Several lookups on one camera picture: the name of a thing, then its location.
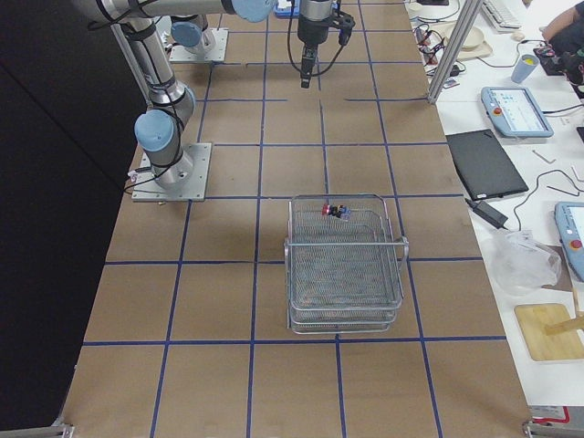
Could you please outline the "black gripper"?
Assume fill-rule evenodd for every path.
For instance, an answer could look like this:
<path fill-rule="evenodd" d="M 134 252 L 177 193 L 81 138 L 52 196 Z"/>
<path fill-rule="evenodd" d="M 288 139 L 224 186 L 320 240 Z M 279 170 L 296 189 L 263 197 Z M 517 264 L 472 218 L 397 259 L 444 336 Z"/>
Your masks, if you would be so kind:
<path fill-rule="evenodd" d="M 300 1 L 297 36 L 305 44 L 300 64 L 300 84 L 303 89 L 310 87 L 318 58 L 318 45 L 328 38 L 332 14 L 332 0 Z"/>

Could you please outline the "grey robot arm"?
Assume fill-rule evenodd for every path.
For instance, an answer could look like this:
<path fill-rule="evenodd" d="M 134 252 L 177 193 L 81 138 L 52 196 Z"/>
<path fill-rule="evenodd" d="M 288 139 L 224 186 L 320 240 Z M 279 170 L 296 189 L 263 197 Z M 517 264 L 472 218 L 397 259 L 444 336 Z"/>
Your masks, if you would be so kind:
<path fill-rule="evenodd" d="M 89 18 L 89 30 L 114 31 L 148 105 L 134 123 L 147 165 L 131 173 L 126 193 L 148 202 L 203 200 L 212 146 L 183 140 L 196 97 L 175 77 L 155 21 L 168 16 L 174 41 L 203 55 L 215 46 L 209 15 L 236 15 L 256 23 L 268 17 L 275 2 L 95 0 L 73 5 Z"/>
<path fill-rule="evenodd" d="M 175 43 L 195 54 L 212 50 L 215 37 L 209 29 L 206 15 L 172 16 L 171 36 Z"/>

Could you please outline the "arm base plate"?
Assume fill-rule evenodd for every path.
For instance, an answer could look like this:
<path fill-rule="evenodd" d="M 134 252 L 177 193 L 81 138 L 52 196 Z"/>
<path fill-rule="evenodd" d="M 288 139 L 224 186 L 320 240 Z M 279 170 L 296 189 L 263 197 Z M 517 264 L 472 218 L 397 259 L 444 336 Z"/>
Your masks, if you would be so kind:
<path fill-rule="evenodd" d="M 192 143 L 182 146 L 182 158 L 160 179 L 153 177 L 150 160 L 142 154 L 141 166 L 147 172 L 137 175 L 137 186 L 133 187 L 134 202 L 202 202 L 205 197 L 208 171 L 211 162 L 212 143 Z"/>
<path fill-rule="evenodd" d="M 174 46 L 170 62 L 173 64 L 223 63 L 225 58 L 228 29 L 207 28 L 204 31 L 172 30 Z"/>

